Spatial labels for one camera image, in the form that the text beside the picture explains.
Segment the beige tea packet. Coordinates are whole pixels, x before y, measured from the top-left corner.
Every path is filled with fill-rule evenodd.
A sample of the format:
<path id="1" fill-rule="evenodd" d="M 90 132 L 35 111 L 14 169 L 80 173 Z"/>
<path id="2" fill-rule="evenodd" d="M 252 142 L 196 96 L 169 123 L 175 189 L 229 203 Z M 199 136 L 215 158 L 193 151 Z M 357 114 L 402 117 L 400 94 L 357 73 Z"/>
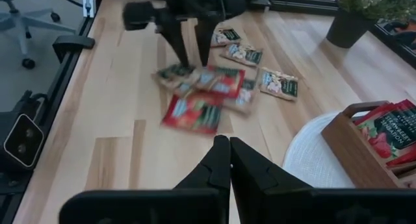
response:
<path id="1" fill-rule="evenodd" d="M 214 30 L 211 47 L 223 47 L 229 44 L 237 44 L 242 40 L 237 31 L 232 27 L 222 27 Z"/>
<path id="2" fill-rule="evenodd" d="M 158 84 L 174 89 L 182 83 L 195 84 L 200 78 L 200 72 L 194 66 L 186 67 L 181 64 L 174 64 L 156 71 L 152 77 Z"/>
<path id="3" fill-rule="evenodd" d="M 230 44 L 224 48 L 220 56 L 245 66 L 256 67 L 263 57 L 263 50 L 246 44 Z"/>
<path id="4" fill-rule="evenodd" d="M 266 67 L 259 69 L 259 89 L 274 97 L 287 101 L 298 98 L 298 78 Z"/>
<path id="5" fill-rule="evenodd" d="M 224 99 L 224 106 L 238 113 L 249 115 L 254 109 L 254 103 L 257 99 L 259 88 L 257 81 L 253 79 L 244 79 L 239 94 L 236 98 Z"/>

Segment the red strawberry tea packet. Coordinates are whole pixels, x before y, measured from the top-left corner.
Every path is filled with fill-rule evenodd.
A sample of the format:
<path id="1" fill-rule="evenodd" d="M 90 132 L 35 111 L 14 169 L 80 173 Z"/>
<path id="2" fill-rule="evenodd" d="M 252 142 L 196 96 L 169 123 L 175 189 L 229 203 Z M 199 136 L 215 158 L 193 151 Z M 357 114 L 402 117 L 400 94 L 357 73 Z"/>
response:
<path id="1" fill-rule="evenodd" d="M 216 134 L 223 103 L 223 98 L 203 92 L 188 97 L 173 95 L 161 123 L 184 131 Z"/>
<path id="2" fill-rule="evenodd" d="M 198 70 L 200 77 L 195 84 L 198 89 L 219 95 L 236 98 L 245 77 L 243 69 L 208 66 Z"/>
<path id="3" fill-rule="evenodd" d="M 356 127 L 388 166 L 416 161 L 416 112 L 390 110 Z"/>
<path id="4" fill-rule="evenodd" d="M 371 110 L 369 113 L 355 120 L 354 124 L 359 125 L 369 118 L 375 116 L 376 114 L 384 114 L 390 110 L 411 110 L 412 112 L 416 112 L 416 105 L 408 99 L 405 99 L 399 103 L 382 104 L 381 106 Z"/>

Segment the green potted plant black pot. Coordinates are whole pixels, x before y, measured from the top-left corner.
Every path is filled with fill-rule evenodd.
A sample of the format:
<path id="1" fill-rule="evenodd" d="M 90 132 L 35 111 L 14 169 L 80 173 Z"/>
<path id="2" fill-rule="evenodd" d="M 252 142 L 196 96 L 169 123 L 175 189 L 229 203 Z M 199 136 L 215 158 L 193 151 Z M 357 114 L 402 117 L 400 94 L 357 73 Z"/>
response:
<path id="1" fill-rule="evenodd" d="M 407 25 L 416 16 L 416 0 L 337 0 L 338 9 L 326 39 L 351 48 L 375 24 Z"/>

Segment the black table clamp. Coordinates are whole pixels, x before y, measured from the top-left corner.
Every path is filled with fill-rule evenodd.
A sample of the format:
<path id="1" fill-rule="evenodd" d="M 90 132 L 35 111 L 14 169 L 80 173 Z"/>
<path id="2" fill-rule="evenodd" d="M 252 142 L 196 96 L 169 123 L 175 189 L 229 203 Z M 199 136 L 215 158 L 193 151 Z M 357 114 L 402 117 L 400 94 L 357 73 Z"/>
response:
<path id="1" fill-rule="evenodd" d="M 66 53 L 92 49 L 95 46 L 95 39 L 79 35 L 62 35 L 53 43 L 53 50 L 60 63 L 63 62 Z"/>

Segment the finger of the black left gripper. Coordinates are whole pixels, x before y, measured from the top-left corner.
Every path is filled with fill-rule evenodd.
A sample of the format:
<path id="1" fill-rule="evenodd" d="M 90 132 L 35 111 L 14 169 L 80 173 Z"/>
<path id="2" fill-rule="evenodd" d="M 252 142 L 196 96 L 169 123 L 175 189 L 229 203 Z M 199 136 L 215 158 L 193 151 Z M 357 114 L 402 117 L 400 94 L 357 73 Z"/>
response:
<path id="1" fill-rule="evenodd" d="M 122 12 L 123 25 L 127 31 L 145 29 L 149 23 L 156 25 L 156 33 L 171 45 L 180 63 L 189 67 L 189 60 L 181 32 L 181 22 L 167 7 L 155 8 L 150 1 L 126 3 Z"/>
<path id="2" fill-rule="evenodd" d="M 203 67 L 205 67 L 208 63 L 211 40 L 214 30 L 219 23 L 220 18 L 216 16 L 198 18 L 198 23 L 194 27 L 199 56 Z"/>

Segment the silver aluminium profile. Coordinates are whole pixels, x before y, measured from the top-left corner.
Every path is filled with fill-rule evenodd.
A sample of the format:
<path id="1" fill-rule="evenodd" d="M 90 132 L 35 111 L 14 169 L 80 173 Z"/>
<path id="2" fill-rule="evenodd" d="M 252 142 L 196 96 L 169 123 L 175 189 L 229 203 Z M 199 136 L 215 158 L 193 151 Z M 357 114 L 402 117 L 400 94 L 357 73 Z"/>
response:
<path id="1" fill-rule="evenodd" d="M 96 15 L 96 0 L 83 0 L 83 16 L 94 18 Z"/>

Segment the grey office chair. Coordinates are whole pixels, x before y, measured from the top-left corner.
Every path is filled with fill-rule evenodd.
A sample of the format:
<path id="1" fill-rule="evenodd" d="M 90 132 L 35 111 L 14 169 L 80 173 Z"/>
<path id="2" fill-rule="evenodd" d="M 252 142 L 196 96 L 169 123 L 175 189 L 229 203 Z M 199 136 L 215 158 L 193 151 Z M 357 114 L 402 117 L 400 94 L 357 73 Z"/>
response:
<path id="1" fill-rule="evenodd" d="M 21 13 L 13 0 L 0 0 L 0 2 L 6 3 L 9 7 L 8 12 L 0 12 L 0 31 L 17 29 L 20 50 L 24 56 L 21 65 L 26 69 L 33 69 L 36 65 L 28 56 L 27 39 L 32 38 L 30 27 L 75 34 L 75 29 L 60 24 L 60 16 L 52 8 Z"/>

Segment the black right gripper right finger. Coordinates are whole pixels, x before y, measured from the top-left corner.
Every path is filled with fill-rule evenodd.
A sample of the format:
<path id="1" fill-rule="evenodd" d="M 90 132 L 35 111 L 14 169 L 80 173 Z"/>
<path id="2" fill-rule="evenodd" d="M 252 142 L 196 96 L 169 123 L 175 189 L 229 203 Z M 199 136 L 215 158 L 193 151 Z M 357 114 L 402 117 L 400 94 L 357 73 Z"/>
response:
<path id="1" fill-rule="evenodd" d="M 416 224 L 416 190 L 314 188 L 229 140 L 241 224 Z"/>

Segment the white round woven placemat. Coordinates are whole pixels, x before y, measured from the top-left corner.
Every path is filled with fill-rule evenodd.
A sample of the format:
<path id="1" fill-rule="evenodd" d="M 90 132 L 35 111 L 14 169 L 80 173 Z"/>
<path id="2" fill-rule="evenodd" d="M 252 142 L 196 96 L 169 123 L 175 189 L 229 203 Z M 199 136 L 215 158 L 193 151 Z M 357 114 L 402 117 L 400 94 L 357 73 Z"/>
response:
<path id="1" fill-rule="evenodd" d="M 286 172 L 316 188 L 355 187 L 321 135 L 337 114 L 317 116 L 300 129 L 283 161 Z"/>

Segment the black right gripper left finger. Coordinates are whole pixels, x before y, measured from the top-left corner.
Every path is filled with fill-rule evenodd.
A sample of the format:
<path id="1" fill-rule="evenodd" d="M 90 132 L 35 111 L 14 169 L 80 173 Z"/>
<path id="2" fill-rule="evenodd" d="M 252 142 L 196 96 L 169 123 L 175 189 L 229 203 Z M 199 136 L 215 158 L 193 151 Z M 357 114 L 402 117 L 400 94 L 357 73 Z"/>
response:
<path id="1" fill-rule="evenodd" d="M 231 146 L 226 136 L 169 190 L 89 190 L 68 199 L 59 224 L 229 224 Z"/>

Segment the wooden tea organizer box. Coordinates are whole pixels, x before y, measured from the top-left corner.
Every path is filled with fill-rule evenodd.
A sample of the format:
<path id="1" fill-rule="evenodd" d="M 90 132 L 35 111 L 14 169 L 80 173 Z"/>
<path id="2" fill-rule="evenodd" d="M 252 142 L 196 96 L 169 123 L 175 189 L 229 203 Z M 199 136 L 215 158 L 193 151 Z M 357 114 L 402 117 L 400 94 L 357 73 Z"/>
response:
<path id="1" fill-rule="evenodd" d="M 355 120 L 388 101 L 348 106 L 321 135 L 358 188 L 416 188 L 416 161 L 388 166 L 354 124 Z"/>

